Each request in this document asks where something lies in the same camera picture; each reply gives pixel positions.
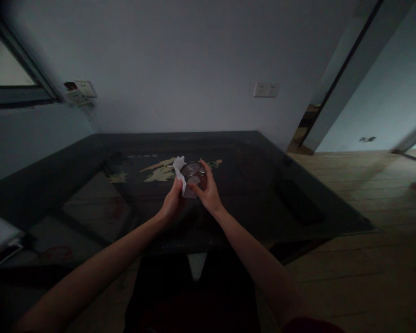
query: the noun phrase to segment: wall socket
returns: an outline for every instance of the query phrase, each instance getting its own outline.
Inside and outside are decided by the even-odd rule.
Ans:
[[[66,97],[68,97],[75,106],[84,106],[90,103],[89,99],[83,96],[83,94],[77,89],[67,92]]]
[[[269,83],[267,92],[265,94],[266,97],[276,97],[277,92],[279,91],[279,83]]]
[[[276,97],[279,92],[279,83],[256,82],[254,97]]]
[[[77,88],[85,97],[96,98],[97,94],[90,81],[74,81]]]
[[[254,97],[265,97],[268,85],[263,82],[256,82],[254,87]]]

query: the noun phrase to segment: white tissue paper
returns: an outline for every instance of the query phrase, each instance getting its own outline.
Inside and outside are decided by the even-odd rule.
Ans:
[[[185,156],[178,156],[172,163],[172,166],[174,167],[174,171],[176,172],[177,179],[180,179],[182,181],[182,197],[195,199],[197,195],[189,187],[186,187],[185,177],[180,173],[180,170],[186,164],[187,163],[185,163]]]

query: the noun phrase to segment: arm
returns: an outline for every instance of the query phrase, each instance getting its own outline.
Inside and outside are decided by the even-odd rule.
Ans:
[[[63,332],[149,243],[180,213],[182,182],[174,179],[163,207],[151,220],[77,267],[48,291],[13,328],[14,332]]]
[[[188,186],[222,227],[254,283],[262,290],[281,329],[294,318],[309,316],[309,307],[295,282],[280,262],[226,211],[211,169],[204,161],[201,162],[207,172],[207,188],[203,191],[194,184]]]

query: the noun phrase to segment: wrist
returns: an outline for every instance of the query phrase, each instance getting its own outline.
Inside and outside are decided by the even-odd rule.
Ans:
[[[159,211],[151,220],[150,222],[157,225],[164,227],[168,224],[170,221],[170,218],[166,216],[162,211]]]
[[[220,207],[216,207],[215,209],[211,209],[209,210],[209,212],[217,221],[219,221],[220,218],[228,214],[228,211],[225,209],[223,205],[221,205]]]

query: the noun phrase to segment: cable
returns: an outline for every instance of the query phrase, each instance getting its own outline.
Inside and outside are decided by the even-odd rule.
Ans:
[[[19,242],[20,242],[20,240],[13,240],[13,241],[11,241],[11,242],[8,243],[8,246],[9,247],[17,246],[18,249],[15,250],[14,252],[12,252],[11,254],[7,255],[4,259],[2,259],[0,261],[0,265],[3,264],[9,258],[11,258],[13,255],[15,255],[17,252],[20,252],[21,250],[23,250],[23,246]]]

